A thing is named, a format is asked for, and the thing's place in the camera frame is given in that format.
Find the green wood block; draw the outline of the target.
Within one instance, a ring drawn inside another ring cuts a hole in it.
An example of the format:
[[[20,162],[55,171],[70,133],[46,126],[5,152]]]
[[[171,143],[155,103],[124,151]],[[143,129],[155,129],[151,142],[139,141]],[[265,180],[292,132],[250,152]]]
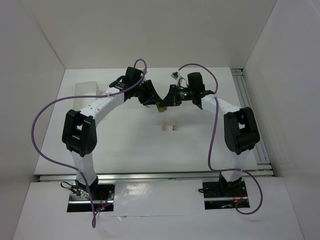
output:
[[[156,108],[157,108],[159,113],[163,113],[163,112],[165,112],[167,110],[166,106],[164,106],[164,107],[160,106],[160,102],[157,102],[155,105],[156,105]]]

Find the white perforated box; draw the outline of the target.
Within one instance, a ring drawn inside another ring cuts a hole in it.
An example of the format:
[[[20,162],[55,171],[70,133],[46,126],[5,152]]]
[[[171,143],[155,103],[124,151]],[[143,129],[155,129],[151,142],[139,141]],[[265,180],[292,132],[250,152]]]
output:
[[[100,88],[96,81],[80,82],[75,84],[75,96],[100,96]],[[75,98],[73,100],[73,109],[76,111],[81,110],[93,103],[96,98]]]

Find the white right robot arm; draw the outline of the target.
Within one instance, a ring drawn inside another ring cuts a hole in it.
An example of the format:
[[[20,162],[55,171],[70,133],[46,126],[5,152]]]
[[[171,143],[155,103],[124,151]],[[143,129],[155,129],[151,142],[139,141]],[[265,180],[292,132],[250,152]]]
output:
[[[231,155],[223,160],[224,166],[219,170],[218,189],[221,193],[235,190],[241,184],[249,152],[260,141],[253,110],[235,106],[219,98],[215,91],[207,90],[199,72],[188,74],[186,87],[181,86],[183,78],[178,72],[173,72],[171,77],[176,84],[170,85],[168,94],[159,106],[177,107],[184,101],[191,101],[198,108],[214,114],[214,129],[218,126],[218,120],[222,121],[224,143]]]

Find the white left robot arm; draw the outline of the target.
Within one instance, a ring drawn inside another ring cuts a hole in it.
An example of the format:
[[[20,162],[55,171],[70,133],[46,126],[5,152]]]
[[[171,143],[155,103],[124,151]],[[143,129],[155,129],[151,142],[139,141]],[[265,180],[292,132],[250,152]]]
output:
[[[146,73],[146,69],[128,67],[125,75],[113,81],[93,103],[78,111],[71,109],[66,113],[62,142],[70,151],[77,168],[75,183],[78,188],[84,191],[90,189],[89,192],[93,193],[98,185],[93,164],[98,124],[128,99],[137,98],[144,106],[158,105],[162,101],[152,81],[145,79]]]

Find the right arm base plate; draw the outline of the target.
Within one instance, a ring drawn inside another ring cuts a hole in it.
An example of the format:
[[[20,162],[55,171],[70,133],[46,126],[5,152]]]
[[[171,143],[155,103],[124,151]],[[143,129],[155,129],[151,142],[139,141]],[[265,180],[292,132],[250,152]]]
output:
[[[203,182],[202,188],[198,190],[203,194],[204,207],[206,210],[249,208],[249,198],[244,181],[231,189],[222,190],[219,182]]]

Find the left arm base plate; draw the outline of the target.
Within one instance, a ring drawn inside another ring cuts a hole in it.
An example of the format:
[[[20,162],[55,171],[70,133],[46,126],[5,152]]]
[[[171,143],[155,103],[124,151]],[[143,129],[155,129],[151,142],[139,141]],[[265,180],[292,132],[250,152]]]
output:
[[[91,212],[91,202],[89,193],[78,187],[76,184],[67,184],[69,198],[67,204],[68,213]],[[99,184],[94,193],[92,201],[96,212],[112,212],[114,210],[115,184]]]

